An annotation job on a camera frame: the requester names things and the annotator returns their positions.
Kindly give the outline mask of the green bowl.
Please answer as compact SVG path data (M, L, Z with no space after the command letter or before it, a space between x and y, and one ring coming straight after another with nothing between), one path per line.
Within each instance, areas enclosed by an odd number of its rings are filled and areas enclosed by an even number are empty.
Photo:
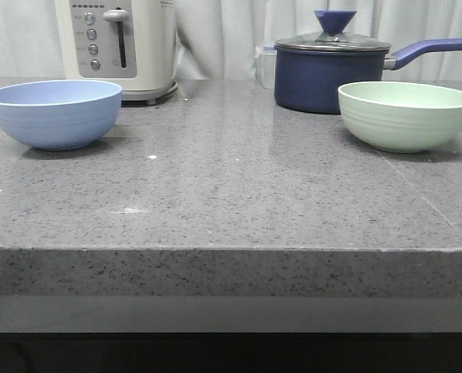
M386 152L416 153L462 131L462 91L412 82L352 82L338 87L341 118L359 140Z

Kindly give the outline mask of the blue bowl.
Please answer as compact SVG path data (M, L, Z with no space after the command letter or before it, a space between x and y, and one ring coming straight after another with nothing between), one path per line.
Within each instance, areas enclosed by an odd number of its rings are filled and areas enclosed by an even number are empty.
M99 80L49 80L0 88L0 128L34 148L82 148L103 137L121 108L120 85Z

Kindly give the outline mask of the clear plastic food container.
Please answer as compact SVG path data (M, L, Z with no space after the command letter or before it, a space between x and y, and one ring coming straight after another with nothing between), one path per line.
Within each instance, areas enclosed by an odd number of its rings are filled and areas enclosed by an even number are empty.
M255 47L257 77L265 89L275 87L276 49L273 42L263 42Z

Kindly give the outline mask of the dark blue saucepan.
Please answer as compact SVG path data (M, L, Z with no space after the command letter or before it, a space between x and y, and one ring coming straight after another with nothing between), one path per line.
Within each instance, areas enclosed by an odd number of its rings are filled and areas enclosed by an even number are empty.
M422 40L398 51L307 51L277 46L275 101L307 113L339 114L338 87L379 81L432 52L462 51L462 38Z

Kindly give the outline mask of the white curtain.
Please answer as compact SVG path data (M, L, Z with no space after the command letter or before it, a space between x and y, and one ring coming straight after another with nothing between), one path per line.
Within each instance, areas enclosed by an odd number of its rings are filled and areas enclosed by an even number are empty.
M317 9L352 10L348 31L399 50L462 37L462 1L178 1L179 78L253 79L259 44L319 29ZM52 1L0 1L0 77L61 77Z

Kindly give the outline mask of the cream toaster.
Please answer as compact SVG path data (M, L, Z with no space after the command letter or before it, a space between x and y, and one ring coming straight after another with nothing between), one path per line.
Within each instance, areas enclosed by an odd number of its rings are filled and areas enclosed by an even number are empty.
M125 101L172 93L177 28L172 1L56 1L66 78L113 82Z

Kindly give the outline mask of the glass pot lid blue knob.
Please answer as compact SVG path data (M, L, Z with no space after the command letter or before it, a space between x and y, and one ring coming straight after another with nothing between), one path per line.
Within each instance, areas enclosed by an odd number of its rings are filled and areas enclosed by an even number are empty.
M275 41L275 47L312 52L389 51L390 44L357 33L345 32L355 10L314 10L322 30Z

